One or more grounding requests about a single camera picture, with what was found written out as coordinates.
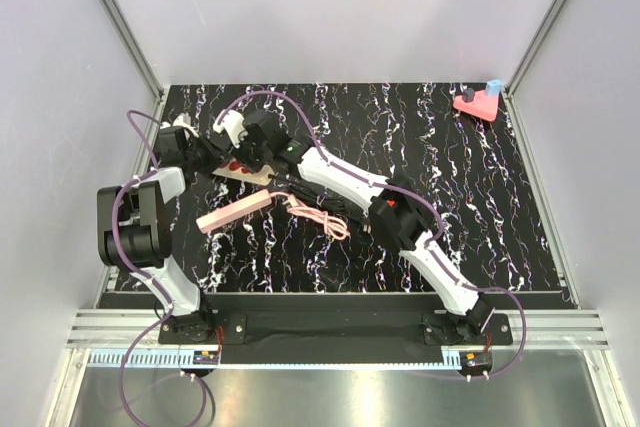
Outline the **beige power strip red sockets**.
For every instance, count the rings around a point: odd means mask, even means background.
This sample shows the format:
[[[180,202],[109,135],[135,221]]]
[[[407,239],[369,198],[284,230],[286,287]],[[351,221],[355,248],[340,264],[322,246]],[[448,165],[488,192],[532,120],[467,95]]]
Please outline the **beige power strip red sockets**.
[[[251,172],[247,167],[235,159],[224,162],[214,172],[214,175],[227,179],[238,180],[258,186],[267,186],[274,177],[273,169],[265,165],[257,172]]]

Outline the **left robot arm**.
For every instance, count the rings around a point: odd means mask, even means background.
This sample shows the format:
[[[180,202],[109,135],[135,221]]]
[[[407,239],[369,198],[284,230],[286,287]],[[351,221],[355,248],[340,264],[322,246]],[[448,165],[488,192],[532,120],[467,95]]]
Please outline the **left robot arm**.
[[[173,257],[168,204],[201,174],[213,172],[230,158],[232,142],[188,127],[165,125],[150,147],[151,166],[122,186],[97,192],[98,252],[102,262],[126,272],[156,298],[163,331],[181,342],[206,343],[224,338],[205,295]]]

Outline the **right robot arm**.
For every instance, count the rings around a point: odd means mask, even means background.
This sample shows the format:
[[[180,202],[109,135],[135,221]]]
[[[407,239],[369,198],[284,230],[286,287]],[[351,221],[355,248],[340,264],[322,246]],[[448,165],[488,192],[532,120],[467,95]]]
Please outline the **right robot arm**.
[[[472,344],[488,334],[494,308],[437,244],[437,212],[421,201],[406,175],[384,177],[357,168],[308,136],[289,136],[268,112],[243,117],[232,111],[223,126],[244,166],[268,165],[358,206],[374,240],[405,259],[438,294],[449,316],[445,325],[460,340]]]

